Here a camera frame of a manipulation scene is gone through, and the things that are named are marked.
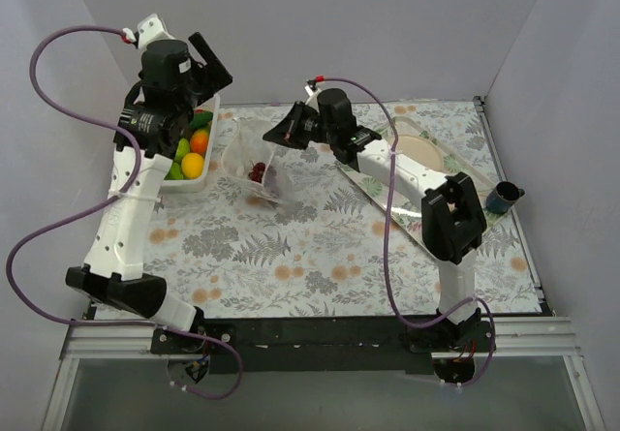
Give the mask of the green cucumber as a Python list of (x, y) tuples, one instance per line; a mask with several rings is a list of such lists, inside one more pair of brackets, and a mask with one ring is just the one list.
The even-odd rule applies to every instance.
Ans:
[(206, 129), (210, 126), (213, 119), (213, 112), (210, 110), (197, 110), (194, 113), (192, 121), (189, 123), (189, 128), (193, 131), (199, 129)]

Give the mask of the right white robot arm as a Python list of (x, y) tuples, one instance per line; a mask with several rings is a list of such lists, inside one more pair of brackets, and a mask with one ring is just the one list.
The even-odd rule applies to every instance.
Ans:
[(357, 123), (351, 101), (338, 88), (316, 90), (307, 101), (295, 103), (263, 140), (297, 150), (311, 142), (326, 144), (338, 162), (413, 203), (421, 213), (423, 245), (437, 262), (441, 284), (437, 314), (420, 328), (450, 351), (471, 343), (481, 321), (475, 261), (486, 220), (469, 175), (449, 176), (397, 153), (394, 141)]

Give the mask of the purple grape bunch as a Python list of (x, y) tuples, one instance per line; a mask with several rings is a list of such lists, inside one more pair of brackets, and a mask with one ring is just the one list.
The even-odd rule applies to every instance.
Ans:
[(266, 170), (267, 165), (264, 162), (257, 162), (248, 172), (248, 179), (253, 182), (262, 183)]

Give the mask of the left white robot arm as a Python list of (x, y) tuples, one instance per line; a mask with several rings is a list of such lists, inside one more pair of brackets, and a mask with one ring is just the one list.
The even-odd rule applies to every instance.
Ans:
[(199, 32), (145, 47), (113, 138), (113, 203), (83, 265), (66, 275), (69, 287), (91, 299), (173, 329), (172, 341), (187, 354), (205, 344), (203, 312), (173, 295), (164, 278), (145, 273), (143, 254), (161, 186), (196, 107), (232, 81)]

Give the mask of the clear zip top bag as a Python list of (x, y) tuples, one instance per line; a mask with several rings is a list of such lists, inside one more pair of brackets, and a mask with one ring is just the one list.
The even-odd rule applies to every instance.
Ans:
[(290, 166), (276, 155), (276, 144), (263, 139), (275, 124), (260, 118), (236, 118), (232, 140), (222, 154), (222, 167), (244, 192), (290, 207), (295, 185)]

